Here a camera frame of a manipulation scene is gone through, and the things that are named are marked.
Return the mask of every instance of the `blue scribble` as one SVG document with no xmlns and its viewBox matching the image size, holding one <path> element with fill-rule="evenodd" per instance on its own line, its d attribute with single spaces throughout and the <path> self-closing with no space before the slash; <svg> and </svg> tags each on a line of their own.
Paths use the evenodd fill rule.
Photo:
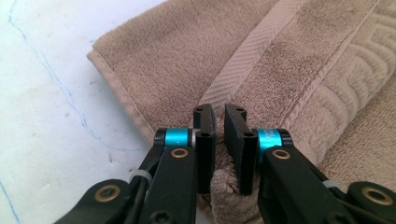
<svg viewBox="0 0 396 224">
<path fill-rule="evenodd" d="M 47 56 L 37 50 L 28 40 L 26 32 L 24 32 L 22 30 L 22 28 L 20 26 L 18 26 L 15 21 L 14 21 L 14 10 L 15 10 L 15 6 L 17 5 L 18 0 L 15 0 L 12 5 L 11 8 L 9 10 L 9 14 L 8 14 L 8 22 L 16 29 L 19 31 L 19 33 L 21 33 L 23 40 L 25 42 L 25 44 L 32 50 L 32 52 L 35 54 L 35 56 L 37 57 L 37 60 L 39 63 L 41 63 L 41 65 L 43 65 L 43 67 L 47 70 L 50 79 L 55 83 L 55 85 L 61 90 L 61 92 L 64 95 L 64 98 L 66 100 L 66 102 L 73 108 L 73 110 L 78 114 L 80 122 L 82 127 L 84 127 L 84 129 L 87 131 L 87 133 L 92 136 L 94 139 L 98 140 L 101 142 L 102 145 L 104 145 L 105 147 L 109 147 L 111 149 L 115 149 L 115 150 L 121 150 L 121 151 L 135 151 L 133 149 L 125 149 L 125 148 L 118 148 L 118 147 L 113 147 L 110 146 L 108 144 L 106 144 L 105 142 L 103 142 L 102 137 L 100 135 L 98 135 L 97 133 L 95 133 L 94 130 L 92 130 L 87 122 L 87 119 L 85 117 L 85 114 L 78 109 L 77 104 L 75 102 L 74 96 L 72 94 L 72 92 L 67 89 L 67 87 L 62 83 L 62 81 L 59 79 L 59 77 L 56 75 L 55 71 L 52 69 L 49 60 L 47 59 Z"/>
<path fill-rule="evenodd" d="M 14 217 L 15 217 L 15 220 L 17 221 L 17 223 L 21 223 L 21 222 L 20 222 L 20 218 L 18 217 L 17 212 L 15 211 L 15 208 L 14 208 L 14 206 L 12 205 L 11 200 L 9 199 L 9 196 L 8 196 L 8 194 L 7 194 L 7 191 L 6 191 L 6 188 L 4 188 L 4 185 L 3 185 L 3 183 L 1 182 L 1 180 L 0 180 L 0 188 L 1 188 L 1 190 L 3 191 L 4 195 L 6 195 L 7 202 L 8 202 L 8 204 L 9 204 L 9 207 L 11 208 L 11 211 L 12 211 L 12 214 L 14 215 Z"/>
</svg>

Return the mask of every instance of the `towel fold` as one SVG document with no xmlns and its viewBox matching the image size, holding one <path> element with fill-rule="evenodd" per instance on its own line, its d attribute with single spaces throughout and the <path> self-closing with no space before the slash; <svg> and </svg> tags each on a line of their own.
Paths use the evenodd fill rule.
<svg viewBox="0 0 396 224">
<path fill-rule="evenodd" d="M 158 128 L 191 124 L 205 103 L 221 140 L 232 103 L 252 128 L 288 129 L 318 164 L 395 73 L 395 27 L 392 1 L 169 0 L 102 36 L 88 56 L 150 142 Z M 199 206 L 218 223 L 262 222 L 257 183 L 251 196 L 237 194 L 220 141 Z"/>
</svg>

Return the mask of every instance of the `white table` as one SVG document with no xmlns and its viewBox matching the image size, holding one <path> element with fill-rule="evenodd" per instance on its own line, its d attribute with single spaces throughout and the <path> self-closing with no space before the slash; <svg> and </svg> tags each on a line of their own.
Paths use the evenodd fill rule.
<svg viewBox="0 0 396 224">
<path fill-rule="evenodd" d="M 52 223 L 144 159 L 151 143 L 86 54 L 162 1 L 1 1 L 0 223 Z"/>
</svg>

